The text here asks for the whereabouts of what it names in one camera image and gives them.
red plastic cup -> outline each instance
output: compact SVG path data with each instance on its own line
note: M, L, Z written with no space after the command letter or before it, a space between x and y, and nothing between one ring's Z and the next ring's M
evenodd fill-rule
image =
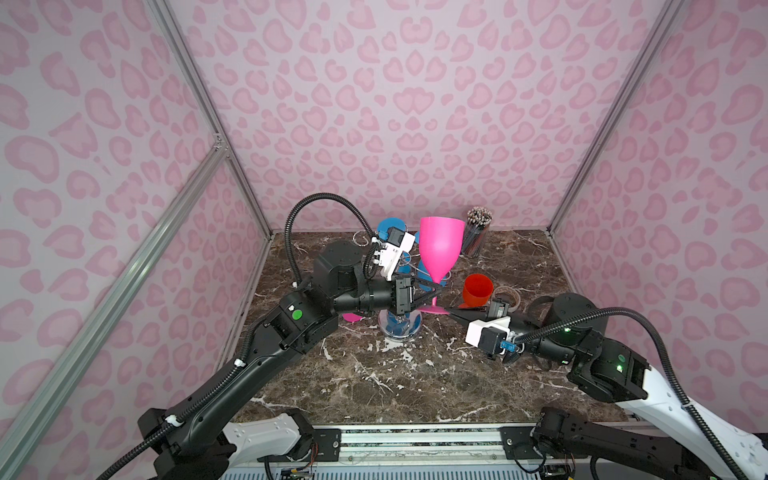
M483 306L493 294L493 282L482 273L473 273L464 280L462 298L466 306Z

cable tie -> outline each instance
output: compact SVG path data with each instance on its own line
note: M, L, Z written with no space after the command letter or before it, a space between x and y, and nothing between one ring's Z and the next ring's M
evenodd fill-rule
M179 422L178 420L176 420L176 416L175 415L169 415L169 416L165 417L165 421L170 423L174 427L181 427L184 424L184 422Z

wire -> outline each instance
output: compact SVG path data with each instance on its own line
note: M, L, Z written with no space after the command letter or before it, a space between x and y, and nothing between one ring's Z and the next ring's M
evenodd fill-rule
M245 334L246 335L245 340L243 341L243 345L240 347L240 351L237 354L238 359L245 359L248 357L250 347L253 345L253 336L256 333L256 329L259 327L259 325L264 323L265 320L266 320L266 317L262 318L258 322L251 323L248 326ZM232 381L234 381L235 378L237 378L237 376L240 374L242 370L243 369L241 369L238 366L233 366L232 369L227 373L227 375L218 383L218 385L216 385L211 390L209 390L208 393L200 397L194 404L187 407L182 413L180 413L179 415L176 415L177 421L179 423L184 423L195 412L197 412L198 410L206 406L214 397L216 397L219 393L221 393L222 390L227 388L229 384L231 384ZM101 473L101 475L98 476L97 480L107 480L108 478L111 478L114 474L119 472L124 466L130 463L134 458L138 457L144 450L154 446L160 440L165 438L165 436L168 435L175 428L176 428L175 425L172 425L168 422L164 422L163 426L161 426L159 430L157 430L155 433L150 435L140 444L136 445L128 453L118 458L118 460L115 463L113 463L106 470L104 470Z
M425 272L424 270L418 268L416 265L414 265L411 261L405 262L405 265L410 265L414 270L420 273L424 273L427 277L432 278L429 275L429 272ZM449 270L448 273L442 278L442 280L445 280L446 282L451 279L452 272Z
M317 456L320 453L320 446L313 442L312 444L312 460L310 461L310 473L312 475L315 475L314 470L312 470L313 466L315 465L315 461L317 460Z
M310 456L310 460L304 465L303 467L298 468L297 470L304 470L305 468L309 468L312 466L312 464L315 462L315 459L317 458L317 453L319 452L319 447L316 442L312 442L312 445L310 445L310 450L306 453Z
M272 475L272 467L270 467L270 460L268 458L264 459L264 473L266 473L266 480L275 480L275 477Z
M591 310L590 312L582 313L581 315L576 315L570 319L561 320L524 335L520 335L514 338L512 342L516 344L531 342L532 340L544 338L566 327L588 322L590 320L604 316L628 316L629 318L641 324L643 328L645 328L645 330L650 335L650 339L653 340L654 345L656 346L656 350L659 353L659 360L661 362L662 370L667 376L667 381L669 382L670 387L675 392L677 398L680 400L683 410L688 412L688 415L690 415L694 422L696 422L699 430L701 430L701 432L704 434L704 437L707 438L715 452L717 452L720 458L723 459L723 463L725 463L733 475L738 480L749 480L739 465L730 456L730 453L728 453L725 447L723 447L723 444L720 443L720 440L714 434L709 425L707 425L707 422L702 418L699 411L696 410L696 407L691 405L688 395L685 393L685 390L683 390L683 386L680 384L680 381L677 380L677 376L675 375L674 369L672 368L672 362L670 361L669 353L667 352L667 347L664 345L664 341L661 339L661 335L659 334L658 330L656 330L654 324L639 312L624 307L609 307L598 310Z
M502 365L509 365L511 363L517 362L520 357L522 356L522 352L510 352L507 351L504 354L504 359L502 360Z
M592 480L600 480L598 477L598 457L589 459L589 472L592 474Z
M534 469L534 470L526 470L525 468L523 468L523 465L520 465L520 462L518 460L518 456L516 454L517 449L518 449L518 447L520 445L530 445L530 444L528 442L517 442L514 445L512 445L512 460L515 460L515 463L518 464L518 467L520 467L520 469L523 472L525 472L525 473L534 474L536 472L540 472L541 469L544 468L544 464L547 463L547 456L546 456L546 454L543 454L543 453L539 452L538 450L534 449L535 452L537 452L539 455L541 455L541 463L538 464L538 467L536 467L536 469Z
M288 263L290 264L290 269L293 271L293 279L296 281L296 286L299 286L301 284L301 270L299 269L299 264L296 263L296 259L293 258L293 242L291 241L291 233L293 231L293 222L296 221L296 217L299 215L299 212L301 211L301 209L303 209L307 205L317 200L333 200L335 202L342 204L350 212L352 212L355 215L355 217L357 217L357 220L360 221L360 224L368 234L368 237L372 239L375 236L375 234L373 233L373 230L371 229L371 226L368 225L368 221L360 213L360 210L357 210L357 207L355 207L352 204L352 202L350 202L349 200L347 200L346 198L340 195L321 192L318 194L309 195L308 197L304 197L303 199L299 200L299 203L294 205L293 209L288 214L288 218L286 219L285 230L283 231L283 239L285 241L285 248L286 248L286 257L288 257ZM366 276L369 271L369 268L373 265L373 254L375 251L376 251L375 244L371 243L371 247L369 248L368 253L366 254L365 263L363 264L363 271L366 272Z

pink wall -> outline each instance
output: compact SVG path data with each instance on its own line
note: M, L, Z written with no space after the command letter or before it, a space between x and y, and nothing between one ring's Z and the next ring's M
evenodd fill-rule
M212 137L141 0L0 7L0 436Z
M319 190L374 224L480 204L547 225L662 3L171 2L274 228Z
M222 165L20 478L97 476L139 443L146 409L174 405L207 380L263 243ZM118 477L154 476L155 457Z
M768 7L756 3L691 4L556 240L583 293L664 334L696 400L764 432ZM612 325L655 357L636 323Z

marble tabletop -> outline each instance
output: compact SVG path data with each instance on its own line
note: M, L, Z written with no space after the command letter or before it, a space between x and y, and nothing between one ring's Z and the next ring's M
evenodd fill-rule
M311 271L325 245L351 233L295 233L296 260ZM459 258L441 306L462 301L464 279L484 273L495 286L519 289L521 308L568 284L541 231L490 232L480 257ZM282 236L275 239L246 324L291 290ZM491 361L464 342L462 327L444 316L424 315L420 334L407 343L386 339L377 319L339 320L339 329L305 358L268 383L234 421L265 419L287 408L306 412L316 425L330 423L532 422L543 406L579 412L594 422L624 421L618 407L587 397L557 367L544 371L530 356L511 366Z

